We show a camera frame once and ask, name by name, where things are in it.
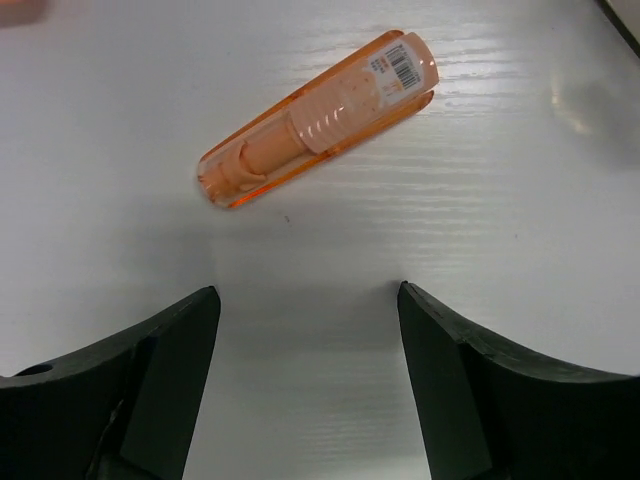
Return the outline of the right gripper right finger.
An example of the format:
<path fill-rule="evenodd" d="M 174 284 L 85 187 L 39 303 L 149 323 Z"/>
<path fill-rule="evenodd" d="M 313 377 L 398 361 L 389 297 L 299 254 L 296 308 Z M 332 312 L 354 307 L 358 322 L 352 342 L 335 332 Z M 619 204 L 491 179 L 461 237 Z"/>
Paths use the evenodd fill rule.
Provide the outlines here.
<path fill-rule="evenodd" d="M 397 295 L 401 340 L 435 479 L 635 479 L 639 380 L 561 361 Z"/>

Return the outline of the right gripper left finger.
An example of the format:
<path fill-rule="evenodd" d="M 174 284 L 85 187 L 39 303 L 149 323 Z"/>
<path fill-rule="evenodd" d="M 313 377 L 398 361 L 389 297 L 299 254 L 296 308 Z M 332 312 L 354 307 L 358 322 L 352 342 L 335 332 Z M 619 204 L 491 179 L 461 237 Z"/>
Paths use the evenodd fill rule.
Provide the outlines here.
<path fill-rule="evenodd" d="M 182 478 L 220 311 L 216 289 L 205 287 L 2 378 L 2 478 Z"/>

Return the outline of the orange highlighter pen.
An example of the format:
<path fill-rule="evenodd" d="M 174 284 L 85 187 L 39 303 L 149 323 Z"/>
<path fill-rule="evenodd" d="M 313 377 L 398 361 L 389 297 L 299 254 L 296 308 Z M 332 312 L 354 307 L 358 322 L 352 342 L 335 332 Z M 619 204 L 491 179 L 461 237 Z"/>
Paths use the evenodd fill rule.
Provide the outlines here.
<path fill-rule="evenodd" d="M 219 206 L 244 205 L 424 109 L 438 82 L 426 42 L 390 30 L 207 152 L 200 187 Z"/>

